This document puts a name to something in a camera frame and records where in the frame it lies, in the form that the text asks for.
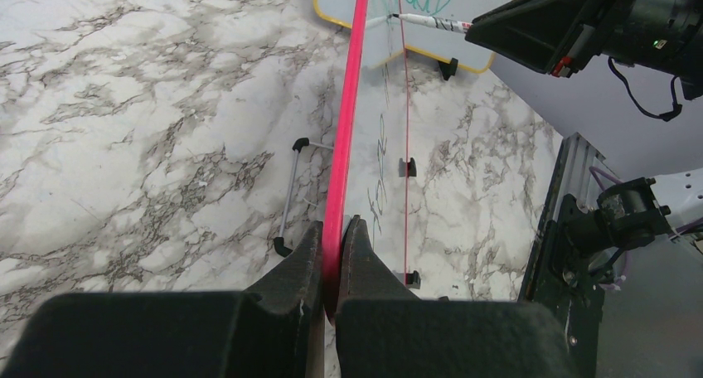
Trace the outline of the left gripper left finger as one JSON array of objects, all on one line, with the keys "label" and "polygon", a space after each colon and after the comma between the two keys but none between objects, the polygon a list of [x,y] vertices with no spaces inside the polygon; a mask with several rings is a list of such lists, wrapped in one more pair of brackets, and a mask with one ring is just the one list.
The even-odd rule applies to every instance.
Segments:
[{"label": "left gripper left finger", "polygon": [[28,321],[5,377],[320,377],[322,223],[242,291],[66,293]]}]

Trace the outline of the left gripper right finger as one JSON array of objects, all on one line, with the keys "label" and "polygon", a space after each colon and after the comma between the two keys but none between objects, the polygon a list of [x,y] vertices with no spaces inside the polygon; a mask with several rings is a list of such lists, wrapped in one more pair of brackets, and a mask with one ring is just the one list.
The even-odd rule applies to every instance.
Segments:
[{"label": "left gripper right finger", "polygon": [[418,298],[373,251],[360,216],[343,236],[335,327],[343,377],[578,375],[548,309]]}]

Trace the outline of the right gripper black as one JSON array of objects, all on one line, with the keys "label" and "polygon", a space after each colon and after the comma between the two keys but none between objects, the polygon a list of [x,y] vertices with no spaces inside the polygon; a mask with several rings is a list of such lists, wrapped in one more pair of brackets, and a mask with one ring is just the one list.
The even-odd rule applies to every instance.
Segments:
[{"label": "right gripper black", "polygon": [[513,0],[476,17],[465,40],[568,78],[598,55],[630,0]]}]

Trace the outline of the white whiteboard marker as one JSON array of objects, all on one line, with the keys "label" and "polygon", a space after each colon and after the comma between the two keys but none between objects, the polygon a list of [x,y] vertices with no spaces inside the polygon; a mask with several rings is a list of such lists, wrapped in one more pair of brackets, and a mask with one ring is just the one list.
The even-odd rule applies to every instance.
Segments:
[{"label": "white whiteboard marker", "polygon": [[392,13],[390,16],[414,25],[436,28],[442,31],[455,32],[459,34],[466,34],[473,25],[471,22],[461,22],[453,19],[411,13]]}]

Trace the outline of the red framed whiteboard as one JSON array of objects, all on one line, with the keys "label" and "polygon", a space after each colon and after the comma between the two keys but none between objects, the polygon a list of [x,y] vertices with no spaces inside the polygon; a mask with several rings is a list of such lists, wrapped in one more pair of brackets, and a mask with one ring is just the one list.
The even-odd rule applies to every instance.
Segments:
[{"label": "red framed whiteboard", "polygon": [[339,374],[383,376],[383,344],[343,317],[350,298],[405,294],[409,88],[399,0],[316,0],[349,27],[322,230],[324,309],[335,327]]}]

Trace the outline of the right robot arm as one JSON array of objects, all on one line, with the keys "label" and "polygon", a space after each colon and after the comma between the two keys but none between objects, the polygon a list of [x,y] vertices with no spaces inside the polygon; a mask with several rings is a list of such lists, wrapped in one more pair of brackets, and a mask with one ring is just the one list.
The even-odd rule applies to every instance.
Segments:
[{"label": "right robot arm", "polygon": [[[598,55],[607,56],[614,74],[621,65],[669,74],[671,108],[655,115],[664,123],[681,114],[683,100],[702,94],[702,0],[514,0],[476,17],[465,38],[554,77],[568,78]],[[616,183],[585,213],[574,195],[560,196],[521,297],[549,306],[602,303],[604,286],[616,282],[618,256],[676,232],[656,185],[645,177]],[[608,249],[616,255],[592,265]]]}]

